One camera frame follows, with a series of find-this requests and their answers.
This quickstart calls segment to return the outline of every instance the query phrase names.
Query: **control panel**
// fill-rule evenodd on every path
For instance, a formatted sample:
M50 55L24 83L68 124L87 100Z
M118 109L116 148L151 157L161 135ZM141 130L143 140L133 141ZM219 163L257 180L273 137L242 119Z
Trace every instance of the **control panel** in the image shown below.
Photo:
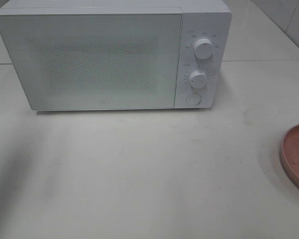
M231 13L184 13L175 108L211 107Z

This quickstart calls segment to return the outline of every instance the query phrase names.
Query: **timer knob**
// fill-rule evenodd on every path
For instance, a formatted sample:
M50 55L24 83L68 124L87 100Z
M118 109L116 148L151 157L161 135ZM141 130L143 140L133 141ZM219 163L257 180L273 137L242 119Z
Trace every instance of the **timer knob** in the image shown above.
M189 75L188 82L192 88L203 88L207 84L206 73L203 71L194 71Z
M198 39L194 43L194 53L198 59L207 59L213 54L214 43L208 38Z

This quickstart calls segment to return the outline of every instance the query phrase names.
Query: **microwave door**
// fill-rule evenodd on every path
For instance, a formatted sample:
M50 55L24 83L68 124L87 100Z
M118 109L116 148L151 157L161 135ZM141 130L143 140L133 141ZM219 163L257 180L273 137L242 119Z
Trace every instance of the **microwave door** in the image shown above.
M0 16L0 32L34 110L173 108L181 21L181 13L10 15Z

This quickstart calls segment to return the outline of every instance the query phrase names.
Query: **button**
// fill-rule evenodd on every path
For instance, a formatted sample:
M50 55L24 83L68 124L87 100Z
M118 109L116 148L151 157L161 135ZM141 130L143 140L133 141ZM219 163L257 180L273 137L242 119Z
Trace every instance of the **button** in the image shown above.
M198 105L201 102L201 96L200 94L191 94L187 96L186 102L189 103L190 105Z

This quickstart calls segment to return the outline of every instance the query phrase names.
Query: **pink plate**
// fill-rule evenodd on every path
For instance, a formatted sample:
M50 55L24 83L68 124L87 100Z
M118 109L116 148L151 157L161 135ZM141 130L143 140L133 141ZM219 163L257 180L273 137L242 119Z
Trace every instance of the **pink plate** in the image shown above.
M299 186L299 125L289 129L284 136L281 163L289 178Z

